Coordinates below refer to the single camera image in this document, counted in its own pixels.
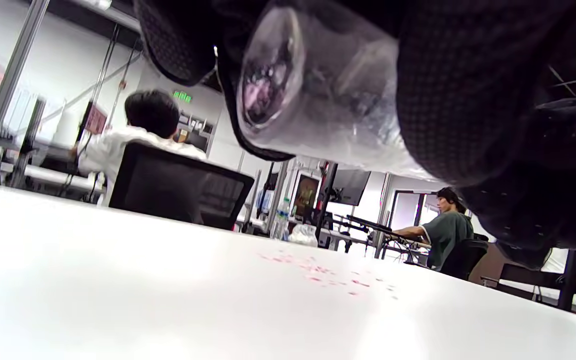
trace poster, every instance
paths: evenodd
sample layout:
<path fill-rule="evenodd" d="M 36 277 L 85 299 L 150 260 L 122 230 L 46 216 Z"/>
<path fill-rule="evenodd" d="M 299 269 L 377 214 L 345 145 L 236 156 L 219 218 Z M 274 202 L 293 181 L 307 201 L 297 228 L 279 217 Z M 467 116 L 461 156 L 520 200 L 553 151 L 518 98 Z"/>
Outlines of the poster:
<path fill-rule="evenodd" d="M 322 178 L 309 175 L 302 171 L 297 173 L 290 210 L 295 209 L 295 216 L 303 217 L 304 210 L 312 209 L 317 205 L 317 194 L 320 191 Z"/>

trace plastic bottle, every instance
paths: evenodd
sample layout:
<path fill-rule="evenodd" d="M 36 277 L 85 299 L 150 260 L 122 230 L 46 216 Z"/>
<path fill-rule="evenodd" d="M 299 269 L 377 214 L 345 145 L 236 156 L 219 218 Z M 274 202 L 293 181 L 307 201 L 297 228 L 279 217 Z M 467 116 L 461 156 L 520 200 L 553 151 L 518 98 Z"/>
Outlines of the plastic bottle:
<path fill-rule="evenodd" d="M 283 202 L 277 207 L 277 215 L 274 217 L 274 228 L 270 235 L 273 239 L 288 241 L 288 211 L 290 210 L 290 199 L 283 198 Z"/>

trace white shirt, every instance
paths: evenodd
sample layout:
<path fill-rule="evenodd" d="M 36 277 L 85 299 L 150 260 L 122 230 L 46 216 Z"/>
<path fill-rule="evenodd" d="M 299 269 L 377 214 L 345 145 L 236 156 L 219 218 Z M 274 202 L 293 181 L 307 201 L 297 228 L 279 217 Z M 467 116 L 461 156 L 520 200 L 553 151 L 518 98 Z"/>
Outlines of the white shirt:
<path fill-rule="evenodd" d="M 206 153 L 187 143 L 177 143 L 171 139 L 162 139 L 141 127 L 126 126 L 106 130 L 103 134 L 93 135 L 90 141 L 81 141 L 77 147 L 78 167 L 82 173 L 104 173 L 108 187 L 102 201 L 107 206 L 115 188 L 119 166 L 124 158 L 126 143 L 140 141 L 161 150 L 185 157 L 206 160 Z"/>

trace hand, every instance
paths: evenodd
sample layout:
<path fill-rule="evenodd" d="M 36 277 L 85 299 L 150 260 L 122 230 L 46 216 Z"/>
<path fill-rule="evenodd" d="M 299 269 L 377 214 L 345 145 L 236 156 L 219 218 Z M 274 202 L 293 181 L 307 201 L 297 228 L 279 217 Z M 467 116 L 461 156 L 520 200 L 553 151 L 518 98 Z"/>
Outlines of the hand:
<path fill-rule="evenodd" d="M 73 148 L 71 148 L 71 150 L 68 152 L 71 158 L 76 158 L 77 157 L 77 149 L 80 147 L 80 142 L 77 141 L 75 143 L 75 146 Z"/>

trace exit sign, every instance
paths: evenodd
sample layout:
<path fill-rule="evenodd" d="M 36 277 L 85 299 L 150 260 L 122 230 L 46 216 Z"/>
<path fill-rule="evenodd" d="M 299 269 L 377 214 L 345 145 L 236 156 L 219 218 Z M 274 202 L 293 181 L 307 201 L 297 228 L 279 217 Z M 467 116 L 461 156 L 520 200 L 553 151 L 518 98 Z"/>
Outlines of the exit sign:
<path fill-rule="evenodd" d="M 193 100 L 193 97 L 188 95 L 185 91 L 175 91 L 172 96 L 173 98 L 178 98 L 185 103 L 190 103 Z"/>

